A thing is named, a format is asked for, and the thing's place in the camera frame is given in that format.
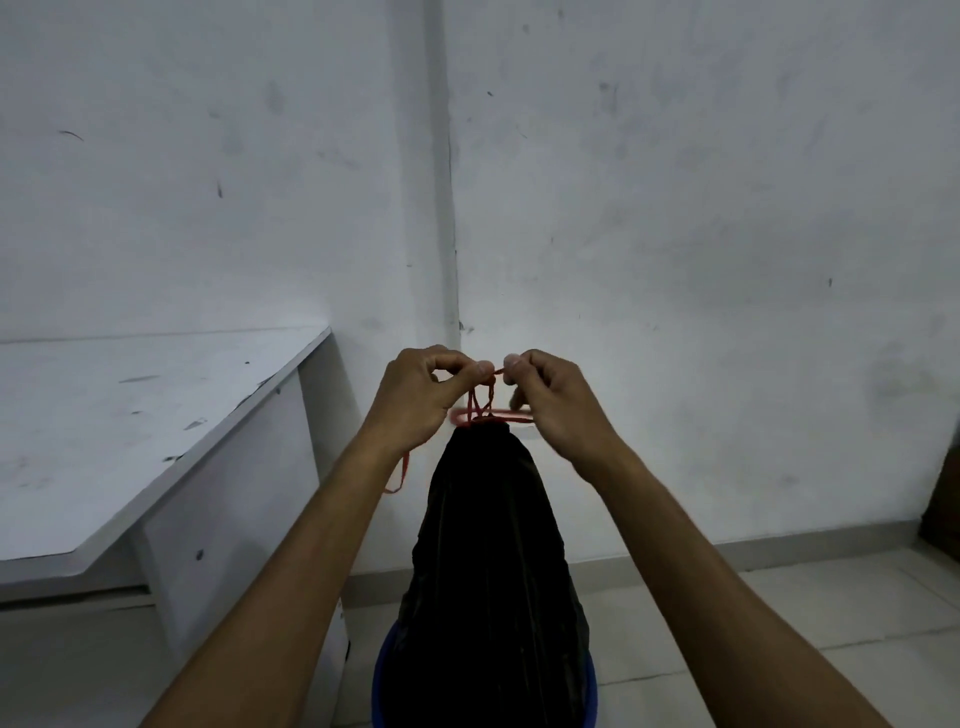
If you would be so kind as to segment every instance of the floor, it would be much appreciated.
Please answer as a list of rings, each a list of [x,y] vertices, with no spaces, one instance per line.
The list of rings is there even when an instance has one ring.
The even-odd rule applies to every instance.
[[[897,728],[960,715],[960,566],[925,547],[751,571],[744,578]],[[712,726],[645,587],[581,595],[601,728]],[[376,654],[397,605],[347,612],[352,647],[335,726],[370,725]]]

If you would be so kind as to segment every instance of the right hand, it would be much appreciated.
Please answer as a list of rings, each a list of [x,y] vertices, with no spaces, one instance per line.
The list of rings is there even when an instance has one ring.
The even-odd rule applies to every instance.
[[[508,354],[503,380],[516,385],[510,408],[529,404],[543,439],[584,479],[627,447],[572,361],[536,349]]]

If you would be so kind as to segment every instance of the blue trash can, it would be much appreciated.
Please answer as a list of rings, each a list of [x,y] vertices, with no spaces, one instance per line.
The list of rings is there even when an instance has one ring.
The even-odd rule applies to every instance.
[[[396,639],[396,629],[394,626],[387,633],[387,638],[380,645],[380,654],[376,656],[376,666],[373,668],[373,687],[371,691],[371,716],[373,728],[387,728],[383,722],[383,714],[380,712],[380,681],[383,679],[383,662],[387,659],[387,653],[394,646]],[[584,728],[595,728],[597,724],[597,676],[593,671],[593,660],[590,653],[587,653],[587,714],[584,716]]]

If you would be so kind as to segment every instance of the white wall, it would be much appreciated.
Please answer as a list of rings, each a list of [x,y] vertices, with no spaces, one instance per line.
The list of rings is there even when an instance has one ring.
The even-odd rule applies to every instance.
[[[358,412],[401,348],[457,344],[426,22],[395,0],[0,0],[0,341],[329,322]],[[357,569],[409,563],[411,493]]]
[[[960,8],[445,8],[465,351],[581,363],[716,541],[918,517],[960,410]],[[533,450],[568,558],[624,552]]]

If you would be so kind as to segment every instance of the black bag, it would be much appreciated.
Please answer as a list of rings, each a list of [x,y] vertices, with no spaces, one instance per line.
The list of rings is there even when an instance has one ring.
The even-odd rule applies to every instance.
[[[387,728],[581,728],[589,629],[530,452],[458,428],[430,483],[380,705]]]

